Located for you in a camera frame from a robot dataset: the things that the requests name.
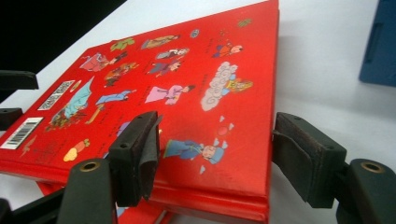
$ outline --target red cover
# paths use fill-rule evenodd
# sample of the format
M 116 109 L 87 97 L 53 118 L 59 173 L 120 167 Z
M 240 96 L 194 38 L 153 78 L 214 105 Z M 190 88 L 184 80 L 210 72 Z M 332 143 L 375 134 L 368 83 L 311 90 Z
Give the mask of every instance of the red cover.
M 220 221 L 268 221 L 277 1 L 87 49 L 0 139 L 0 169 L 65 184 L 152 110 L 161 160 L 150 201 Z

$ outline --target black clamp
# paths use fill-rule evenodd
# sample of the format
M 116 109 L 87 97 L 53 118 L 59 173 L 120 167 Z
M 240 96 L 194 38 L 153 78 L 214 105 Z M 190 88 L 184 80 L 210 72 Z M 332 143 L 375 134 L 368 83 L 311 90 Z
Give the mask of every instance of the black clamp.
M 313 125 L 277 113 L 273 162 L 313 208 L 339 202 L 338 223 L 396 223 L 396 175 L 386 165 L 357 159 Z
M 149 199 L 160 157 L 157 112 L 134 118 L 105 159 L 82 161 L 67 185 L 15 211 L 0 199 L 0 223 L 117 223 L 118 206 Z
M 37 89 L 38 83 L 34 73 L 0 70 L 0 103 L 15 90 Z M 0 131 L 7 130 L 22 114 L 20 108 L 0 108 Z

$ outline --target blue object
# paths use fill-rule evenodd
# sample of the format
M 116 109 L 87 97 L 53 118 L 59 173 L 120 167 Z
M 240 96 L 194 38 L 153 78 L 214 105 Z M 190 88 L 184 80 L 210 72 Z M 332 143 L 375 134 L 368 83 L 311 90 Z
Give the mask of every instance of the blue object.
M 396 0 L 378 2 L 360 80 L 396 87 Z

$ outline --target cartoon figure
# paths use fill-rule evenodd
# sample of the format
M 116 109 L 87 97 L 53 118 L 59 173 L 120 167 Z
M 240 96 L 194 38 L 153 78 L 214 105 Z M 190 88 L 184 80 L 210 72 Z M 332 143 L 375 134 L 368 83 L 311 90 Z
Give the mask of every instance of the cartoon figure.
M 124 51 L 119 56 L 115 57 L 111 61 L 109 61 L 105 55 L 101 53 L 96 53 L 92 57 L 88 56 L 88 59 L 85 63 L 83 63 L 79 68 L 85 69 L 90 72 L 98 72 L 108 66 L 109 64 L 113 64 L 121 60 L 122 58 L 127 56 L 127 52 Z
M 139 64 L 136 63 L 124 63 L 120 67 L 113 69 L 105 76 L 106 85 L 105 87 L 114 86 L 116 81 L 119 81 L 121 77 L 126 75 L 132 69 L 135 69 Z
M 115 49 L 120 49 L 123 50 L 125 49 L 128 45 L 132 45 L 134 44 L 134 39 L 129 37 L 123 40 L 118 41 L 117 43 L 113 44 L 110 49 L 111 51 L 115 50 Z
M 131 92 L 135 92 L 134 91 L 122 91 L 120 93 L 116 93 L 116 94 L 110 94 L 110 95 L 103 95 L 99 98 L 99 100 L 96 102 L 96 111 L 93 113 L 93 115 L 91 116 L 91 118 L 86 121 L 86 124 L 90 124 L 92 123 L 96 116 L 105 109 L 105 103 L 108 102 L 113 102 L 113 101 L 127 101 L 128 100 L 128 94 Z
M 62 128 L 65 124 L 70 125 L 73 122 L 77 122 L 80 117 L 85 116 L 80 113 L 80 111 L 88 106 L 87 101 L 92 93 L 90 90 L 92 81 L 93 77 L 73 95 L 62 110 L 53 116 L 52 120 L 49 122 L 50 126 L 47 128 L 47 131 L 55 127 Z
M 180 35 L 166 35 L 152 40 L 146 40 L 146 42 L 142 45 L 141 49 L 152 49 L 155 47 L 159 47 L 179 38 Z
M 218 45 L 216 47 L 217 52 L 212 55 L 213 58 L 224 57 L 228 55 L 235 54 L 242 50 L 242 46 L 236 45 L 234 46 L 231 42 L 227 41 L 226 45 Z
M 253 82 L 236 78 L 236 64 L 231 65 L 224 62 L 218 68 L 217 73 L 209 83 L 209 88 L 205 91 L 205 96 L 201 100 L 204 111 L 215 108 L 221 99 L 229 92 L 245 91 L 253 86 Z
M 73 161 L 76 159 L 78 153 L 80 153 L 85 147 L 90 145 L 90 139 L 86 138 L 83 141 L 78 142 L 75 146 L 70 148 L 64 155 L 64 161 Z
M 177 69 L 181 66 L 181 61 L 179 59 L 172 60 L 170 63 L 153 63 L 154 66 L 151 70 L 149 70 L 146 74 L 154 74 L 157 73 L 157 76 L 164 76 L 168 72 L 176 72 Z
M 190 49 L 169 49 L 166 52 L 157 54 L 155 59 L 169 59 L 169 58 L 173 58 L 175 56 L 184 56 L 189 51 L 190 51 Z
M 195 86 L 192 85 L 186 87 L 175 85 L 172 86 L 169 90 L 161 89 L 159 87 L 153 87 L 145 103 L 166 99 L 166 105 L 174 105 L 180 98 L 181 93 L 189 92 L 194 88 Z
M 217 147 L 219 142 L 215 140 L 213 146 L 204 146 L 203 144 L 197 144 L 193 141 L 177 141 L 169 140 L 163 157 L 179 156 L 182 160 L 193 160 L 197 155 L 202 155 L 205 160 L 210 161 L 212 164 L 218 163 L 224 155 L 224 149 L 227 148 L 227 144 L 223 142 L 222 147 Z
M 232 74 L 230 75 L 230 79 L 227 81 L 227 83 L 221 90 L 221 95 L 226 95 L 230 91 L 231 92 L 245 91 L 252 86 L 253 86 L 252 81 L 236 78 L 236 75 Z

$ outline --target red book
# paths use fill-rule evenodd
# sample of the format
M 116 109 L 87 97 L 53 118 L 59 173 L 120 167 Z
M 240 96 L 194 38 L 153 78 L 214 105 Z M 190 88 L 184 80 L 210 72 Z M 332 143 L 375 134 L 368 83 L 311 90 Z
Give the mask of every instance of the red book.
M 87 49 L 0 139 L 2 173 L 64 185 L 156 110 L 161 159 L 149 202 L 267 222 L 278 2 Z

